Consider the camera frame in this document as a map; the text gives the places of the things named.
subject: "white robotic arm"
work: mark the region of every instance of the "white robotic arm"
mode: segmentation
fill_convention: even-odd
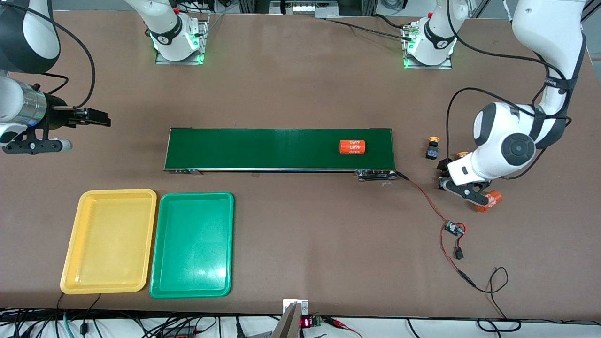
[[[418,34],[407,48],[407,53],[428,66],[443,63],[455,45],[456,39],[449,25],[447,12],[451,15],[453,28],[458,31],[468,17],[468,4],[465,0],[437,0],[436,8],[430,17],[417,22]]]
[[[445,189],[457,193],[462,190],[453,189],[456,186],[511,174],[528,165],[536,149],[545,149],[561,138],[585,51],[580,26],[584,3],[520,0],[513,20],[516,38],[555,66],[565,79],[548,69],[542,101],[534,107],[518,105],[520,109],[516,109],[498,102],[484,107],[474,121],[477,149],[448,164],[454,184],[445,182]]]
[[[124,0],[148,26],[157,51],[169,61],[181,61],[199,49],[198,19],[176,14],[169,0]]]
[[[165,59],[180,61],[199,49],[198,19],[176,14],[168,0],[125,1],[142,16]],[[50,0],[0,0],[0,147],[6,153],[69,151],[69,140],[49,139],[48,131],[79,124],[111,125],[104,112],[73,109],[37,85],[8,77],[8,72],[41,74],[56,63],[58,35],[53,23],[40,15],[53,19]],[[36,137],[36,129],[43,130],[42,139]]]

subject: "black strap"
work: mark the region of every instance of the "black strap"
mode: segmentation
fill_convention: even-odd
[[[426,21],[426,24],[424,25],[424,32],[426,33],[428,40],[430,40],[434,45],[435,49],[445,49],[451,42],[453,42],[453,40],[455,40],[455,37],[443,38],[434,34],[434,32],[430,29],[429,20]]]
[[[180,32],[182,31],[182,19],[179,16],[177,17],[177,23],[175,24],[175,26],[173,28],[171,28],[170,31],[165,32],[165,33],[155,33],[153,31],[150,31],[150,34],[152,34],[152,36],[154,37],[154,39],[156,41],[158,41],[160,44],[162,45],[170,45],[171,42],[173,41],[173,38],[177,37]]]
[[[562,80],[554,78],[553,76],[547,76],[545,78],[546,85],[563,90],[563,93],[565,93],[567,90],[574,89],[576,87],[576,81],[578,81],[578,78],[573,78],[569,80]]]
[[[513,115],[513,116],[517,116],[517,118],[520,118],[520,111],[517,110],[517,108],[515,108],[514,106],[509,106],[509,112]]]
[[[532,140],[535,141],[540,135],[546,117],[547,114],[545,114],[539,105],[534,106],[534,121],[532,121],[532,128],[530,129],[530,134],[528,134]]]

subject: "orange battery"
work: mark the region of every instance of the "orange battery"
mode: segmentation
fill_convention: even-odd
[[[503,196],[501,196],[501,193],[498,192],[497,190],[491,190],[491,191],[487,192],[486,195],[484,195],[484,196],[486,196],[486,198],[489,199],[489,202],[485,206],[475,205],[477,211],[485,212],[488,209],[490,209],[491,207],[494,207],[495,205],[497,205],[497,203],[503,201]]]
[[[364,140],[340,140],[340,153],[341,154],[364,154],[365,153],[365,141]]]

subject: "brown table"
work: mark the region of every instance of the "brown table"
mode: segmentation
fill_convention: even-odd
[[[308,298],[335,315],[498,316],[449,266],[440,219],[405,181],[359,183],[350,174],[162,171],[169,127],[392,128],[397,169],[422,185],[443,213],[469,227],[461,269],[485,287],[496,266],[509,284],[496,300],[513,318],[601,318],[600,87],[588,59],[561,141],[530,173],[496,180],[504,201],[479,214],[435,188],[427,137],[444,135],[452,94],[482,87],[529,102],[541,66],[456,47],[454,69],[405,70],[398,40],[303,16],[228,15],[211,33],[203,66],[155,66],[133,12],[56,13],[83,40],[98,71],[89,106],[111,128],[62,128],[70,153],[0,154],[0,306],[54,307],[78,198],[90,189],[231,191],[236,196],[233,282],[225,298],[154,300],[147,288],[107,294],[104,309],[278,313],[283,298]],[[394,32],[379,19],[349,21]],[[466,41],[531,55],[506,21],[469,20]],[[88,61],[61,34],[53,72],[71,77],[58,94],[80,102]],[[58,84],[20,76],[43,88]],[[491,98],[467,93],[451,113],[451,151],[473,150],[471,124]],[[452,236],[447,246],[453,247]],[[87,308],[95,295],[65,296]]]

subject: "yellow tray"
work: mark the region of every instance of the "yellow tray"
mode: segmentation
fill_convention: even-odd
[[[61,290],[68,295],[136,292],[146,284],[156,193],[90,190],[79,199]]]

